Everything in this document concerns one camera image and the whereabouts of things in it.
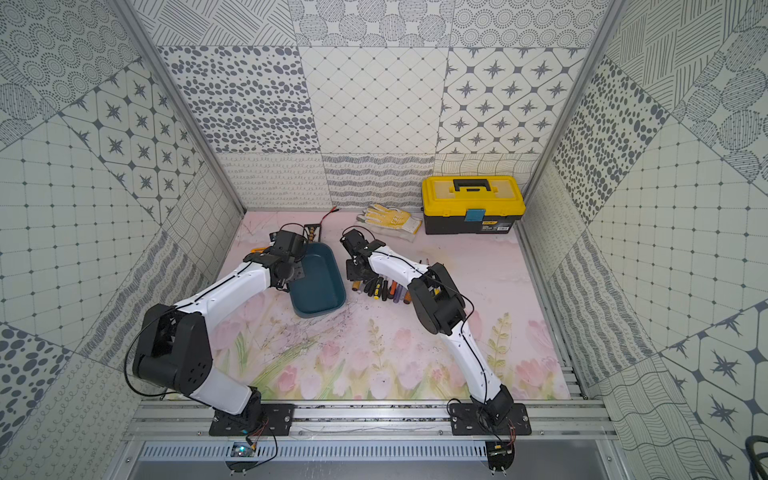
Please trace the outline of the yellow cap screwdriver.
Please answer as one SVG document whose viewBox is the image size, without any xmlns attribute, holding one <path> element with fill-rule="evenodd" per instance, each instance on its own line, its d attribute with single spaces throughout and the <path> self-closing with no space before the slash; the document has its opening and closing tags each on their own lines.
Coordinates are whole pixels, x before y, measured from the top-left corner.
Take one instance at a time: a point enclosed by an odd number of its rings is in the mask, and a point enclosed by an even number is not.
<svg viewBox="0 0 768 480">
<path fill-rule="evenodd" d="M 383 279 L 381 277 L 377 278 L 373 289 L 373 298 L 376 300 L 378 300 L 381 296 L 382 284 Z"/>
</svg>

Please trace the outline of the teal plastic storage box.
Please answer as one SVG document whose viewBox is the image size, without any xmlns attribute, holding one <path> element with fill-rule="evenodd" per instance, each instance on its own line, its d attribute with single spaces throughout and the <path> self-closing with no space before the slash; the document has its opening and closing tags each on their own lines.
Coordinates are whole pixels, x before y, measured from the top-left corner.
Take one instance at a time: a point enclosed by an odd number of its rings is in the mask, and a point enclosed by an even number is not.
<svg viewBox="0 0 768 480">
<path fill-rule="evenodd" d="M 313 318 L 334 312 L 346 302 L 346 290 L 332 249 L 310 243 L 300 262 L 302 276 L 290 284 L 295 314 Z"/>
</svg>

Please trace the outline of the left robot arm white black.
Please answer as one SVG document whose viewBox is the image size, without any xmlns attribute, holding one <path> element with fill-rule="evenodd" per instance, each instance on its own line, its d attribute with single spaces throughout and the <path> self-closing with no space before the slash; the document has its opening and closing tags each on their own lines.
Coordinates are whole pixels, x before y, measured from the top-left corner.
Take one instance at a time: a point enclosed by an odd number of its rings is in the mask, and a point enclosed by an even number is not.
<svg viewBox="0 0 768 480">
<path fill-rule="evenodd" d="M 261 395 L 214 366 L 212 337 L 252 297 L 269 289 L 288 291 L 307 245 L 305 235 L 279 230 L 267 248 L 247 254 L 223 279 L 173 305 L 151 307 L 132 345 L 132 374 L 252 429 L 260 416 Z"/>
</svg>

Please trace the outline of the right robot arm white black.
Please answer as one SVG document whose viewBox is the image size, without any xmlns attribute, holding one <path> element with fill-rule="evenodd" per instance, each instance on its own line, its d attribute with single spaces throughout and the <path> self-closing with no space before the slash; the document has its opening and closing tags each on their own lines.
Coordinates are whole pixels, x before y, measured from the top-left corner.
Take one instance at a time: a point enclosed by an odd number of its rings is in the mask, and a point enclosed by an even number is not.
<svg viewBox="0 0 768 480">
<path fill-rule="evenodd" d="M 421 325 L 440 337 L 451 351 L 479 414 L 492 424 L 506 418 L 514 405 L 512 394 L 481 355 L 469 328 L 470 314 L 465 310 L 474 304 L 460 293 L 445 266 L 409 260 L 384 242 L 367 239 L 360 228 L 343 230 L 340 243 L 350 256 L 347 278 L 383 278 L 406 288 Z"/>
</svg>

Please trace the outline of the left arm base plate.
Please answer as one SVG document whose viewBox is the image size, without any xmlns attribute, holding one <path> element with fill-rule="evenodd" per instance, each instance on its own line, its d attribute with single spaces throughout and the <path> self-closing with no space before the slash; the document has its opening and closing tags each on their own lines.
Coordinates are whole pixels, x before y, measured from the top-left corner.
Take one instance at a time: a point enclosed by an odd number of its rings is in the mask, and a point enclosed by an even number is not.
<svg viewBox="0 0 768 480">
<path fill-rule="evenodd" d="M 252 403 L 239 414 L 214 410 L 209 428 L 212 437 L 234 437 L 257 434 L 261 429 L 267 435 L 288 436 L 296 405 L 290 403 Z"/>
</svg>

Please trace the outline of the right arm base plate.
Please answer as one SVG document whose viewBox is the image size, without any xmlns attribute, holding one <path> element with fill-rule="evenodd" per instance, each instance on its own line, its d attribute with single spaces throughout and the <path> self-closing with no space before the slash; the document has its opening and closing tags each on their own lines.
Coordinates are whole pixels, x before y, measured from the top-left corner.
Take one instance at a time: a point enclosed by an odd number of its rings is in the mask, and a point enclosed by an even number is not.
<svg viewBox="0 0 768 480">
<path fill-rule="evenodd" d="M 454 436 L 532 434 L 527 408 L 521 403 L 514 403 L 508 413 L 499 419 L 494 419 L 477 404 L 459 402 L 457 399 L 451 399 L 446 409 Z"/>
</svg>

